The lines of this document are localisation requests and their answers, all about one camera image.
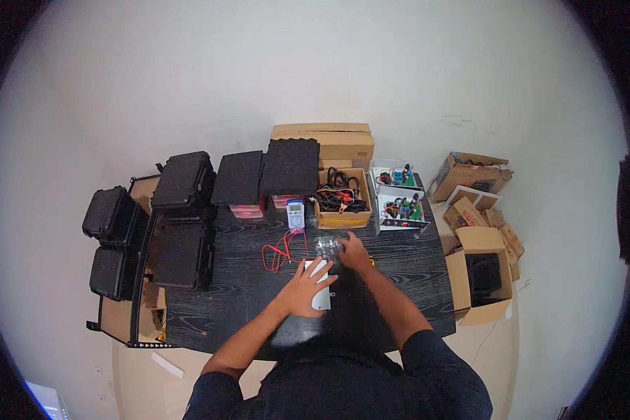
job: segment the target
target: short sleeve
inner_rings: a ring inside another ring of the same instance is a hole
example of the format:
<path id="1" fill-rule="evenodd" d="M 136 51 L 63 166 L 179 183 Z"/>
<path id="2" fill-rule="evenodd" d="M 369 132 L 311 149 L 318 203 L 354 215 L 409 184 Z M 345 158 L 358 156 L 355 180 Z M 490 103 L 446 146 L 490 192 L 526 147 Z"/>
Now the short sleeve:
<path id="1" fill-rule="evenodd" d="M 489 419 L 492 403 L 485 384 L 434 331 L 418 331 L 401 351 L 404 372 L 418 378 L 429 405 L 448 419 Z"/>
<path id="2" fill-rule="evenodd" d="M 222 372 L 208 372 L 193 385 L 183 420 L 224 418 L 242 401 L 243 393 L 237 380 Z"/>

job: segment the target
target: black metal rack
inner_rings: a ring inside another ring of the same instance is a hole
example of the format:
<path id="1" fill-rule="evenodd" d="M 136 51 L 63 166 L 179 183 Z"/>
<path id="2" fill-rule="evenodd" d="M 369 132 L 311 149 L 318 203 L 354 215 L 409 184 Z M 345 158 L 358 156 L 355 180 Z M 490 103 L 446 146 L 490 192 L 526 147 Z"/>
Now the black metal rack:
<path id="1" fill-rule="evenodd" d="M 143 181 L 143 180 L 151 180 L 154 178 L 158 178 L 160 177 L 161 174 L 158 175 L 150 175 L 147 177 L 141 177 L 141 178 L 136 178 L 133 177 L 131 178 L 131 186 L 128 189 L 128 193 L 130 194 L 131 191 L 133 190 L 133 186 L 135 185 L 136 181 Z M 139 348 L 143 348 L 143 349 L 171 349 L 171 348 L 176 348 L 176 346 L 174 345 L 170 345 L 168 343 L 163 343 L 163 342 L 145 342 L 145 341 L 139 341 L 138 340 L 138 330 L 139 330 L 139 318 L 140 318 L 140 301 L 142 299 L 142 285 L 143 285 L 143 281 L 144 281 L 144 270 L 145 270 L 145 266 L 146 266 L 146 262 L 147 262 L 147 256 L 149 254 L 149 250 L 150 250 L 150 246 L 152 244 L 152 233 L 154 232 L 154 227 L 156 226 L 156 222 L 158 221 L 159 217 L 161 217 L 161 215 L 159 214 L 159 212 L 152 210 L 152 213 L 149 216 L 149 220 L 147 222 L 147 228 L 145 231 L 145 235 L 144 238 L 142 240 L 142 245 L 140 247 L 140 250 L 138 251 L 138 266 L 137 269 L 135 270 L 135 284 L 134 284 L 134 288 L 133 288 L 133 299 L 131 301 L 131 313 L 130 313 L 130 327 L 129 327 L 129 339 L 128 341 L 123 341 L 117 337 L 115 337 L 114 335 L 110 334 L 107 331 L 104 331 L 101 328 L 101 318 L 103 315 L 103 297 L 99 296 L 99 303 L 98 303 L 98 321 L 94 322 L 94 321 L 87 321 L 86 322 L 86 328 L 91 330 L 91 331 L 101 331 L 105 334 L 107 334 L 109 337 L 112 337 L 113 339 L 119 341 L 120 343 L 124 344 L 126 347 L 128 348 L 133 348 L 133 349 L 139 349 Z"/>

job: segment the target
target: dark shirt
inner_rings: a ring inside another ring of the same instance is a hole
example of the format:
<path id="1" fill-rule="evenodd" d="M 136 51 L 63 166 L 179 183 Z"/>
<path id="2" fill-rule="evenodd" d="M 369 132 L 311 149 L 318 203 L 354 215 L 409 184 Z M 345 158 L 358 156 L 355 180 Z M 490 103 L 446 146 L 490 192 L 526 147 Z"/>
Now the dark shirt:
<path id="1" fill-rule="evenodd" d="M 385 355 L 344 349 L 301 354 L 278 363 L 256 397 L 221 372 L 201 375 L 184 420 L 190 419 L 489 419 L 481 378 L 434 331 L 404 343 L 402 369 Z"/>

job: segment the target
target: pink plastic container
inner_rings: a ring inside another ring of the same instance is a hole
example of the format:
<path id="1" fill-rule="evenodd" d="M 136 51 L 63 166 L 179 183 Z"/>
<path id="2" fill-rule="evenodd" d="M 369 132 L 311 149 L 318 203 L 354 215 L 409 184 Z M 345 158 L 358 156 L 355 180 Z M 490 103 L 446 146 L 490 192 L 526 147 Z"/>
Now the pink plastic container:
<path id="1" fill-rule="evenodd" d="M 251 206 L 235 206 L 229 204 L 229 210 L 233 212 L 233 215 L 239 219 L 257 219 L 264 216 L 264 197 L 259 198 L 259 204 L 253 204 Z"/>
<path id="2" fill-rule="evenodd" d="M 302 199 L 303 196 L 271 196 L 271 198 L 273 198 L 275 208 L 287 208 L 287 200 Z"/>

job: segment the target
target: hand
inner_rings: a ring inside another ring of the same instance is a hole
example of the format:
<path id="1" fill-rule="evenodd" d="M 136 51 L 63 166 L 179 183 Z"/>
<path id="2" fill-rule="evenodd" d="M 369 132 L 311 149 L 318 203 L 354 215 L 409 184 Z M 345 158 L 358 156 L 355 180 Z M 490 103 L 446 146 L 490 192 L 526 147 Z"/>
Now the hand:
<path id="1" fill-rule="evenodd" d="M 341 262 L 358 273 L 373 267 L 369 261 L 369 253 L 361 240 L 350 231 L 348 231 L 348 237 L 350 239 L 338 239 L 338 243 L 345 247 L 345 251 L 343 249 L 338 250 L 338 258 Z"/>
<path id="2" fill-rule="evenodd" d="M 330 261 L 313 274 L 313 270 L 321 260 L 322 257 L 315 258 L 315 261 L 311 262 L 308 268 L 306 268 L 306 260 L 301 261 L 294 277 L 273 299 L 272 303 L 282 315 L 297 315 L 307 318 L 319 318 L 324 315 L 324 311 L 312 307 L 312 300 L 317 292 L 336 281 L 338 276 L 330 275 L 325 281 L 318 283 L 317 281 L 334 265 Z"/>

